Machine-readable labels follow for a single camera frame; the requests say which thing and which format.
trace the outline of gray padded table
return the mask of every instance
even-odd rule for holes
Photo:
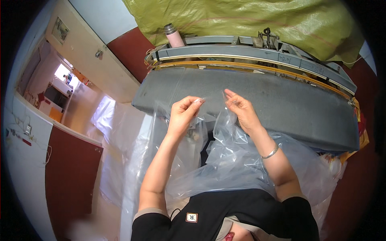
[[[272,74],[184,67],[151,71],[132,105],[153,113],[155,101],[171,106],[187,95],[206,97],[200,112],[217,116],[225,107],[222,90],[229,88],[252,102],[262,125],[313,148],[359,149],[354,108],[332,92]]]

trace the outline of orange strip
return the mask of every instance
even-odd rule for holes
[[[267,67],[267,66],[262,66],[262,65],[257,65],[257,64],[247,64],[247,63],[237,63],[237,62],[227,62],[227,61],[185,61],[185,62],[173,62],[173,63],[164,63],[164,64],[160,64],[158,66],[171,66],[171,65],[189,65],[189,64],[216,64],[216,65],[231,65],[231,66],[239,66],[239,67],[249,67],[249,68],[255,68],[255,69],[265,69],[265,70],[269,70],[269,71],[274,71],[274,72],[279,72],[279,73],[282,73],[282,74],[288,74],[288,75],[291,75],[291,76],[295,76],[295,77],[298,77],[298,78],[301,78],[301,79],[305,79],[305,80],[308,80],[312,83],[315,83],[315,84],[318,84],[320,86],[323,86],[324,88],[327,88],[329,90],[332,90],[334,92],[336,92],[337,94],[343,96],[344,98],[346,99],[350,99],[350,97],[348,95],[346,95],[345,93],[335,89],[335,88],[332,88],[331,86],[323,83],[323,82],[320,82],[320,81],[317,81],[315,79],[312,79],[310,77],[307,77],[307,76],[304,76],[304,75],[300,75],[300,74],[296,74],[296,73],[293,73],[293,72],[289,72],[289,71],[286,71],[286,70],[282,70],[282,69],[277,69],[277,68],[273,68],[273,67]]]

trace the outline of pink thermos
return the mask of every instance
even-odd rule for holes
[[[179,32],[173,24],[165,25],[164,30],[172,48],[185,46]]]

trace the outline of green tarp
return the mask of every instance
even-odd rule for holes
[[[354,62],[363,36],[338,0],[123,0],[139,29],[159,46],[163,27],[182,35],[257,36],[269,27],[283,42],[322,61]]]

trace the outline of bracelet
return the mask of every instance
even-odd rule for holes
[[[270,153],[268,156],[266,156],[266,157],[261,156],[261,159],[267,159],[267,158],[270,158],[271,156],[275,155],[275,153],[278,151],[278,149],[279,149],[279,146],[276,144],[276,145],[275,145],[275,149],[273,149],[273,151],[271,151],[271,153]]]

